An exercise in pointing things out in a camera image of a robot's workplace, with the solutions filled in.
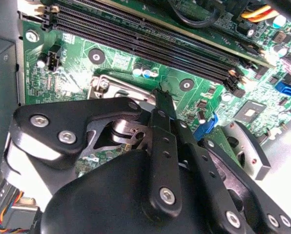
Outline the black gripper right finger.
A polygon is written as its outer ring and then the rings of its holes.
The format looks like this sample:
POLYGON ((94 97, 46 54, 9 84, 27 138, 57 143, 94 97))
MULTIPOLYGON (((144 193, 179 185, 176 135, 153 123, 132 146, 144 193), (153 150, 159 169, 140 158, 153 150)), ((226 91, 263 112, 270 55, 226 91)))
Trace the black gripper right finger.
POLYGON ((291 234, 287 214, 217 144, 195 140, 189 126, 172 121, 183 209, 167 234, 291 234))

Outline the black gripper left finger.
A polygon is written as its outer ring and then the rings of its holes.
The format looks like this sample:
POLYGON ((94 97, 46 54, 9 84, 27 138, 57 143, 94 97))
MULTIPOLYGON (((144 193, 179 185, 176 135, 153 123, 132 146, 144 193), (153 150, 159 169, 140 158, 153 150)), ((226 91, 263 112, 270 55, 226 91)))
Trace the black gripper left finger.
MULTIPOLYGON (((177 217, 182 210, 176 117, 171 96, 154 90, 155 107, 134 156, 150 159, 139 202, 150 217, 177 217)), ((6 180, 33 197, 44 216, 70 212, 63 188, 75 181, 75 164, 91 153, 106 126, 137 127, 145 113, 129 97, 25 105, 12 115, 1 169, 6 180)))

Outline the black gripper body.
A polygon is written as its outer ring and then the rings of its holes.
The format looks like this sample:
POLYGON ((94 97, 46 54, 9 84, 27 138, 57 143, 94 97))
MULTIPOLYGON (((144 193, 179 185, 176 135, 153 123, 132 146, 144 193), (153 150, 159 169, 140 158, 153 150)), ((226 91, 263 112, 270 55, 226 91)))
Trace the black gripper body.
POLYGON ((142 151, 118 156, 60 188, 42 215, 43 234, 220 234, 192 172, 179 167, 182 210, 153 221, 142 208, 149 162, 142 151))

